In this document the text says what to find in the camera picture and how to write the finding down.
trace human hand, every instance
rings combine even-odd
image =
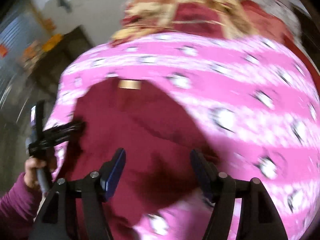
[[[31,189],[40,189],[39,182],[37,179],[36,169],[44,168],[48,165],[50,172],[53,172],[57,168],[57,159],[54,155],[49,158],[48,163],[37,158],[29,158],[25,162],[24,183]]]

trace yellow object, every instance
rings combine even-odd
[[[42,50],[44,52],[48,52],[52,50],[62,39],[63,39],[62,34],[60,33],[55,34],[42,46]]]

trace person's arm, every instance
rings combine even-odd
[[[11,190],[0,199],[0,227],[14,239],[27,239],[42,199],[36,168],[46,162],[30,158]]]

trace folded blanket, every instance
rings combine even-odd
[[[261,34],[282,43],[282,34],[292,36],[277,17],[258,4],[242,0],[132,0],[112,45],[142,36],[177,31],[210,38],[240,38]]]

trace finger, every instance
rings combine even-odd
[[[46,162],[39,160],[37,158],[29,158],[26,160],[25,162],[25,170],[27,171],[31,171],[33,169],[36,168],[43,168],[44,166],[46,166]]]
[[[52,156],[48,160],[48,168],[51,172],[53,172],[57,169],[57,158],[55,156]]]

